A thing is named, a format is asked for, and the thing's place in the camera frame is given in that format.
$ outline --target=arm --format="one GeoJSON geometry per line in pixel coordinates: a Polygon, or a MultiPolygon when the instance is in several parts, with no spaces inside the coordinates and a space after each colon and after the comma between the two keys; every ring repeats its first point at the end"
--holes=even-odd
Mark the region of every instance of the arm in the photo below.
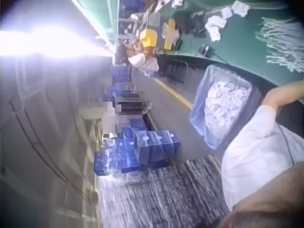
{"type": "Polygon", "coordinates": [[[268,105],[277,111],[279,107],[302,97],[304,97],[304,80],[270,90],[262,104],[268,105]]]}
{"type": "Polygon", "coordinates": [[[143,47],[142,42],[139,42],[138,45],[141,51],[144,53],[145,58],[150,58],[153,55],[155,49],[154,47],[143,47]]]}

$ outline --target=white paper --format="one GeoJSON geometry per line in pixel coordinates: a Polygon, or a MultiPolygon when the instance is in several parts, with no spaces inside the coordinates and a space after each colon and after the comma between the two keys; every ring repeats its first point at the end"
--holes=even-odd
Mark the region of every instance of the white paper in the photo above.
{"type": "Polygon", "coordinates": [[[215,137],[223,138],[228,133],[249,93],[232,82],[212,84],[205,101],[205,122],[215,137]]]}
{"type": "Polygon", "coordinates": [[[250,7],[240,1],[235,1],[232,5],[232,10],[235,14],[245,17],[248,14],[250,7]]]}
{"type": "Polygon", "coordinates": [[[210,34],[210,38],[211,41],[220,41],[220,32],[219,32],[219,28],[218,27],[210,27],[207,29],[209,34],[210,34]]]}
{"type": "Polygon", "coordinates": [[[222,13],[223,19],[230,18],[233,15],[232,10],[231,10],[231,8],[229,6],[225,7],[224,9],[222,9],[221,13],[222,13]]]}
{"type": "Polygon", "coordinates": [[[172,1],[172,8],[176,9],[178,7],[183,6],[184,0],[173,0],[172,1]]]}
{"type": "Polygon", "coordinates": [[[212,16],[208,18],[207,24],[210,24],[212,26],[217,26],[219,28],[224,28],[226,26],[227,20],[220,17],[220,16],[212,16]]]}

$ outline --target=worker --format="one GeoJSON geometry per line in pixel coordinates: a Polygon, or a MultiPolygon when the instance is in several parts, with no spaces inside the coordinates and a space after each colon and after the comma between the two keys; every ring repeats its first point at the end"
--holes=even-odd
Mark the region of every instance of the worker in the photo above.
{"type": "Polygon", "coordinates": [[[221,175],[231,212],[218,227],[304,227],[304,140],[276,123],[280,108],[302,97],[303,80],[270,90],[225,151],[221,175]]]}
{"type": "Polygon", "coordinates": [[[139,41],[120,44],[117,48],[119,58],[127,59],[134,67],[141,71],[160,71],[161,76],[166,72],[171,63],[171,58],[166,55],[156,55],[153,47],[146,47],[139,41]]]}

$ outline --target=workbench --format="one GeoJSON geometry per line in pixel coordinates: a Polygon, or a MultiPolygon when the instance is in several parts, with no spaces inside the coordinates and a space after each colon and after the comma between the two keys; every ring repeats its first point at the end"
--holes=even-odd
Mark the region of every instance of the workbench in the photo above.
{"type": "MultiPolygon", "coordinates": [[[[217,3],[215,5],[215,3],[211,3],[210,0],[185,1],[187,11],[194,13],[204,9],[207,12],[205,18],[212,15],[219,15],[221,7],[218,6],[229,5],[234,2],[234,0],[221,0],[219,2],[216,1],[217,3]]],[[[265,1],[260,4],[252,4],[245,18],[239,15],[233,15],[229,18],[225,28],[221,30],[220,41],[212,42],[209,34],[206,35],[206,38],[196,38],[192,35],[182,34],[181,48],[179,51],[174,51],[170,54],[204,58],[197,54],[197,51],[202,44],[208,44],[215,51],[215,55],[210,57],[212,60],[229,63],[230,65],[260,76],[275,85],[282,86],[302,79],[303,74],[301,73],[292,73],[284,66],[268,64],[266,62],[266,43],[256,38],[256,32],[260,30],[262,18],[288,19],[292,17],[293,14],[288,8],[280,7],[279,4],[274,4],[273,7],[271,7],[271,5],[265,3],[265,1]]],[[[173,9],[169,2],[163,6],[159,12],[167,17],[171,17],[175,11],[176,9],[173,9]]]]}

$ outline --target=transparent plastic bag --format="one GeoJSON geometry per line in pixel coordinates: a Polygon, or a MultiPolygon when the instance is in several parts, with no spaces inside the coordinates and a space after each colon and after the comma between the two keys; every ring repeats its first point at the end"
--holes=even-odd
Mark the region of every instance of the transparent plastic bag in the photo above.
{"type": "Polygon", "coordinates": [[[217,149],[229,134],[247,102],[251,90],[252,85],[237,73],[218,65],[207,67],[196,92],[190,122],[204,137],[210,148],[217,149]],[[237,90],[242,90],[243,96],[238,100],[238,104],[232,107],[235,104],[233,97],[237,96],[235,92],[237,90]]]}

